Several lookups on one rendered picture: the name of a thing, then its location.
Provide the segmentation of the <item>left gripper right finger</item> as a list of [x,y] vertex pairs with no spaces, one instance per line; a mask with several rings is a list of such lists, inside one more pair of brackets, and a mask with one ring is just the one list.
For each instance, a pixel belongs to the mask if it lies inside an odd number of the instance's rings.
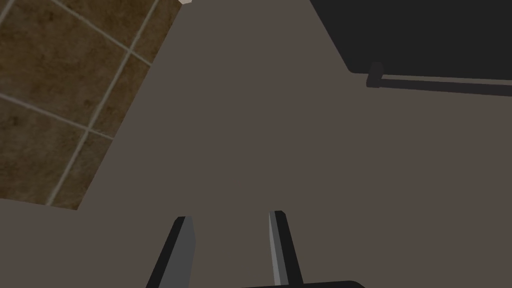
[[282,210],[269,213],[269,240],[274,284],[304,284],[289,223]]

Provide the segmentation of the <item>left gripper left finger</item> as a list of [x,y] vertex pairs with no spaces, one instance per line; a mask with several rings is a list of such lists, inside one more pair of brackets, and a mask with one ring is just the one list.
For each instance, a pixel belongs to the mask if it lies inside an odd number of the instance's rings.
[[177,217],[145,288],[189,288],[195,247],[192,217]]

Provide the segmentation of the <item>black appliance door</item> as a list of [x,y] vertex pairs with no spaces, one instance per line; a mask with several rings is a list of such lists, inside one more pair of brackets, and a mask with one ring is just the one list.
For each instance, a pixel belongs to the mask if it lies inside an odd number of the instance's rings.
[[512,81],[512,0],[310,0],[350,73]]

